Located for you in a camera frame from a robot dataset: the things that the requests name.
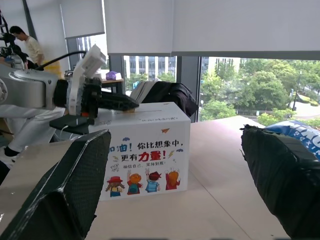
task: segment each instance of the robotic arm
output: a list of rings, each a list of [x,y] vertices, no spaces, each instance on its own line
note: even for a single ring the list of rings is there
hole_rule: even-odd
[[[106,57],[94,45],[77,63],[69,81],[45,71],[0,64],[0,105],[47,110],[64,107],[70,115],[87,118],[89,124],[94,124],[98,108],[126,111],[138,107],[126,95],[102,92],[101,80],[94,75],[105,62]]]

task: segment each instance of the blue bag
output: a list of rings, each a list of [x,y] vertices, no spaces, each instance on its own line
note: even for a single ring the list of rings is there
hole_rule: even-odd
[[[282,121],[265,129],[301,141],[301,143],[320,160],[320,131],[300,121]]]

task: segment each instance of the cartoon child with red hat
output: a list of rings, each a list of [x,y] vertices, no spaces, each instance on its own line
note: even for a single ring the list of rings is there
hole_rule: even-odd
[[[149,168],[146,168],[145,176],[148,182],[148,185],[146,186],[145,190],[148,193],[155,193],[157,191],[160,191],[160,185],[157,182],[157,180],[161,178],[161,173],[159,174],[157,171],[150,173]]]
[[[109,185],[106,188],[106,192],[110,190],[110,197],[118,197],[121,196],[120,193],[122,193],[125,186],[123,186],[122,180],[119,176],[112,176],[108,181],[106,181]]]

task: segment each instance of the roller blind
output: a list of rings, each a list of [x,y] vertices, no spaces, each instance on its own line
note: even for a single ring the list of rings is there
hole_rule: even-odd
[[[108,54],[170,54],[172,0],[104,0]]]
[[[319,9],[319,0],[174,0],[172,51],[318,51]]]
[[[102,0],[60,0],[65,38],[104,34]]]

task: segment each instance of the table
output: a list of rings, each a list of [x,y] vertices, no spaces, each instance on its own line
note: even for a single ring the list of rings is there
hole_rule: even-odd
[[[188,191],[101,201],[86,240],[288,238],[260,198],[240,152],[242,132],[239,128],[244,124],[258,125],[241,116],[192,123]],[[48,162],[50,158],[46,162],[35,162],[32,156],[50,153],[59,156],[55,149],[59,144],[62,143],[39,146],[33,152],[27,150],[24,162],[17,161],[0,187],[0,211],[21,202],[17,190],[22,189],[24,194],[30,192],[42,172],[55,163]],[[30,167],[27,159],[37,168]],[[14,216],[15,211],[17,209],[11,208],[11,215]],[[4,217],[0,222],[0,233],[8,224],[6,221]]]
[[[106,80],[102,79],[102,88],[111,88],[112,93],[122,94],[123,93],[123,79],[119,80]]]

